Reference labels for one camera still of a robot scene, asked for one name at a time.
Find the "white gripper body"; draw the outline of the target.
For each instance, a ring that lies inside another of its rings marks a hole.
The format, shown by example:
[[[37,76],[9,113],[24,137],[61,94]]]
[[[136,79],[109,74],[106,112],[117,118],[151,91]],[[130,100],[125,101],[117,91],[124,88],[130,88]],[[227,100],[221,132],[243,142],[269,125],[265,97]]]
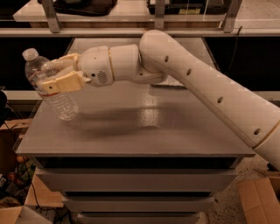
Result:
[[[78,68],[88,78],[87,83],[103,87],[114,83],[107,46],[91,47],[79,57]]]

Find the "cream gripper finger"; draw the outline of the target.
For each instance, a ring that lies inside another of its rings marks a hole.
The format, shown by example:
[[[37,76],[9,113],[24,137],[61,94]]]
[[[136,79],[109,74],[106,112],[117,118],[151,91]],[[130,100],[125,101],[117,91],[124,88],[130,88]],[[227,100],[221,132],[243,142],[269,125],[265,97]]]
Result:
[[[79,57],[80,57],[80,55],[78,53],[70,53],[70,54],[62,56],[58,59],[53,59],[49,62],[46,62],[42,66],[42,70],[43,71],[54,71],[55,73],[61,72],[63,70],[77,71]]]
[[[43,81],[41,87],[51,95],[79,91],[87,82],[90,82],[90,79],[82,71],[72,71],[60,77]]]

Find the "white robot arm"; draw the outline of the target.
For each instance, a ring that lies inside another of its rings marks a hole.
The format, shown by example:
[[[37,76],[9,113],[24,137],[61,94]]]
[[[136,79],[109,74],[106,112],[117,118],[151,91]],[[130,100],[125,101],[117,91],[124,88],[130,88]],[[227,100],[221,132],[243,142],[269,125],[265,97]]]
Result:
[[[116,81],[156,84],[170,75],[256,154],[280,169],[280,108],[196,58],[162,31],[147,31],[138,45],[91,47],[53,64],[59,73],[40,84],[48,94]]]

